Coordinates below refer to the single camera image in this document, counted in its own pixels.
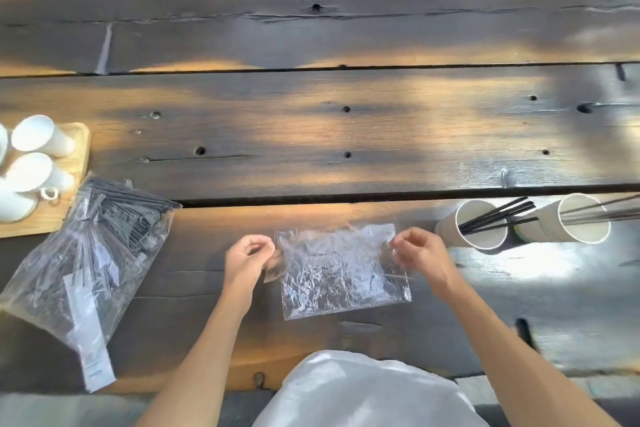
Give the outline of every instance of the white cloth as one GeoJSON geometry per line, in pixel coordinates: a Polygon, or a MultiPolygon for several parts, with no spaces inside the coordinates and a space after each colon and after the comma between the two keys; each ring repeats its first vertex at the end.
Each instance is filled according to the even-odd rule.
{"type": "Polygon", "coordinates": [[[293,368],[253,427],[488,427],[457,383],[400,361],[319,351],[293,368]]]}

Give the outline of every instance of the paper cup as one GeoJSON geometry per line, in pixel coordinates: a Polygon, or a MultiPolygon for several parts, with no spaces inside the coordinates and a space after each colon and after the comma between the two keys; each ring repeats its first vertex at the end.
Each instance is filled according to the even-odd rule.
{"type": "Polygon", "coordinates": [[[42,199],[57,199],[61,192],[74,187],[74,177],[58,169],[48,155],[33,152],[11,164],[6,183],[15,192],[37,192],[42,199]]]}
{"type": "Polygon", "coordinates": [[[4,162],[6,154],[9,152],[11,144],[9,143],[9,131],[0,123],[0,165],[4,162]]]}
{"type": "MultiPolygon", "coordinates": [[[[516,225],[514,228],[518,236],[527,242],[581,242],[596,245],[609,237],[611,222],[565,225],[561,219],[561,216],[566,218],[571,216],[570,214],[561,215],[564,211],[592,204],[600,204],[600,201],[587,194],[569,194],[554,203],[523,215],[522,219],[537,217],[538,220],[516,225]]],[[[589,210],[589,212],[597,211],[606,211],[606,209],[604,206],[600,206],[589,210]]]]}
{"type": "Polygon", "coordinates": [[[11,136],[13,147],[22,152],[44,152],[64,157],[76,148],[76,141],[68,137],[46,115],[32,115],[22,120],[11,136]]]}
{"type": "MultiPolygon", "coordinates": [[[[463,223],[473,220],[495,208],[496,206],[483,199],[467,201],[446,218],[438,221],[435,230],[436,234],[442,238],[447,246],[477,248],[478,250],[493,250],[498,248],[507,238],[506,227],[466,236],[460,233],[459,229],[459,226],[463,223]]],[[[506,223],[506,220],[500,220],[492,223],[491,226],[503,225],[504,223],[506,223]]]]}
{"type": "Polygon", "coordinates": [[[0,178],[0,221],[11,223],[22,220],[33,212],[36,204],[38,204],[37,199],[12,191],[0,178]]]}

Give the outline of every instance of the forearm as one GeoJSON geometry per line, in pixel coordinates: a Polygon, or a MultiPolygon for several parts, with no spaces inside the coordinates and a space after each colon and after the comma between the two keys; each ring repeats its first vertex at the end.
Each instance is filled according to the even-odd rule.
{"type": "Polygon", "coordinates": [[[235,297],[223,294],[196,344],[137,427],[217,425],[242,317],[235,297]]]}
{"type": "Polygon", "coordinates": [[[617,426],[576,384],[520,340],[471,286],[447,298],[513,427],[617,426]]]}

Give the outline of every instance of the wooden table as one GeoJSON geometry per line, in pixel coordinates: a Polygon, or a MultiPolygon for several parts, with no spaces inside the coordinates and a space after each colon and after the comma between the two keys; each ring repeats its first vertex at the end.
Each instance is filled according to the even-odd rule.
{"type": "MultiPolygon", "coordinates": [[[[94,172],[186,206],[109,343],[111,391],[160,388],[245,233],[432,227],[457,199],[640,189],[638,0],[3,1],[0,121],[82,121],[94,172]]],[[[636,369],[634,230],[455,258],[565,371],[636,369]]],[[[43,239],[0,241],[0,287],[43,239]]],[[[258,287],[228,387],[259,371],[277,387],[322,348],[479,373],[451,312],[421,278],[412,291],[285,322],[277,284],[258,287]]],[[[82,389],[45,332],[4,315],[0,338],[0,389],[82,389]]]]}

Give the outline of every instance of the hand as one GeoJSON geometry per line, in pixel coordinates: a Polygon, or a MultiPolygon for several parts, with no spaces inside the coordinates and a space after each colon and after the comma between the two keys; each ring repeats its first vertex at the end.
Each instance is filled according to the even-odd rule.
{"type": "Polygon", "coordinates": [[[451,260],[442,239],[420,228],[398,233],[390,242],[396,262],[405,269],[417,269],[431,284],[431,290],[445,302],[466,286],[462,274],[451,260]]]}
{"type": "Polygon", "coordinates": [[[247,235],[240,238],[225,255],[225,281],[222,293],[237,298],[244,314],[251,307],[253,287],[260,278],[262,268],[265,265],[269,267],[269,259],[275,249],[269,237],[247,235]]]}

